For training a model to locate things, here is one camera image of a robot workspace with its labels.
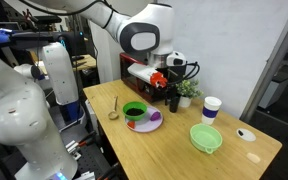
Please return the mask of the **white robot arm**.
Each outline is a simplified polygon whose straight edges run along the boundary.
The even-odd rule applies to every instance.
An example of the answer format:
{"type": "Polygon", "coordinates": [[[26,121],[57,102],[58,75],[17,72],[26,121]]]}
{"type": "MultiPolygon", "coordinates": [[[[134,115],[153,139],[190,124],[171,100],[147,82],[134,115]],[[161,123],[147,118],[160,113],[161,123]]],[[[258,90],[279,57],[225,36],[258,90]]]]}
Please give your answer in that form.
{"type": "MultiPolygon", "coordinates": [[[[30,0],[49,9],[78,13],[105,29],[129,54],[152,57],[173,52],[174,11],[150,3],[134,16],[118,13],[102,0],[30,0]]],[[[0,143],[18,148],[27,163],[16,180],[72,179],[76,160],[63,144],[39,85],[0,60],[0,143]]]]}

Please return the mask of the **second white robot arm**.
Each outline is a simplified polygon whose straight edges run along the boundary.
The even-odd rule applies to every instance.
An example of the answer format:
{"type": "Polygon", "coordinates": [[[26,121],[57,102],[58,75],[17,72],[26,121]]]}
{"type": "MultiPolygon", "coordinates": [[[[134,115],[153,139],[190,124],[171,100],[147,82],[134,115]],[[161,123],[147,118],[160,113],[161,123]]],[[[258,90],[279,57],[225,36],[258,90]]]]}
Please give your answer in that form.
{"type": "Polygon", "coordinates": [[[43,62],[47,76],[53,88],[56,102],[62,108],[67,122],[82,117],[77,82],[69,53],[59,42],[42,47],[28,48],[43,62]]]}

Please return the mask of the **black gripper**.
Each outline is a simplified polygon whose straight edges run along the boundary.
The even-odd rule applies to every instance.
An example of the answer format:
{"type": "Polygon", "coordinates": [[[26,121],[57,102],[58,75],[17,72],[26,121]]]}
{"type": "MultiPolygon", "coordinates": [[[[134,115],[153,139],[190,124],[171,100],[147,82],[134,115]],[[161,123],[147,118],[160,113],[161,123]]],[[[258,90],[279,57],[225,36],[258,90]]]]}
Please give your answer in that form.
{"type": "MultiPolygon", "coordinates": [[[[167,74],[167,86],[171,87],[174,86],[181,81],[183,81],[186,78],[186,65],[184,66],[169,66],[166,71],[167,74]]],[[[165,89],[165,106],[168,105],[169,98],[169,88],[165,89]]],[[[176,97],[180,97],[180,91],[178,90],[178,87],[176,86],[176,97]]]]}

